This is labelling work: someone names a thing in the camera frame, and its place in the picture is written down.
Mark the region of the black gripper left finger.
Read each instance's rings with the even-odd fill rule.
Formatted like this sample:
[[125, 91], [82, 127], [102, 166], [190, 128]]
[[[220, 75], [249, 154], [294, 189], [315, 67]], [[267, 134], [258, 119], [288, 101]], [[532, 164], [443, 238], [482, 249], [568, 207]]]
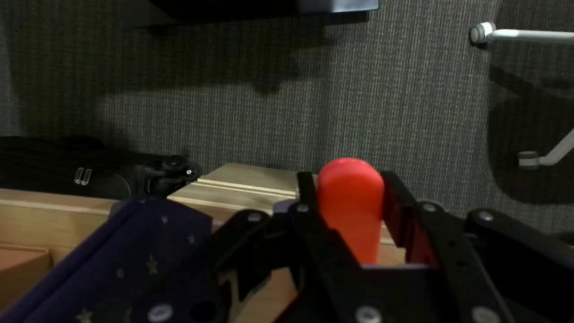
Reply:
[[310, 171], [297, 171], [296, 238], [301, 267], [319, 281], [342, 281], [358, 270], [342, 234], [319, 213], [315, 180]]

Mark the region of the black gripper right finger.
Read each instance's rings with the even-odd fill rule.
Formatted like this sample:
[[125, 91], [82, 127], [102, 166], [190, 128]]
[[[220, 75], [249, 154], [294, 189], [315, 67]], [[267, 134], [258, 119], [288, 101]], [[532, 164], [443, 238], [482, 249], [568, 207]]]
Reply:
[[437, 256], [421, 220], [421, 206], [405, 186], [405, 182], [389, 170], [382, 171], [383, 191], [383, 224], [396, 247], [405, 250], [407, 263], [437, 265]]

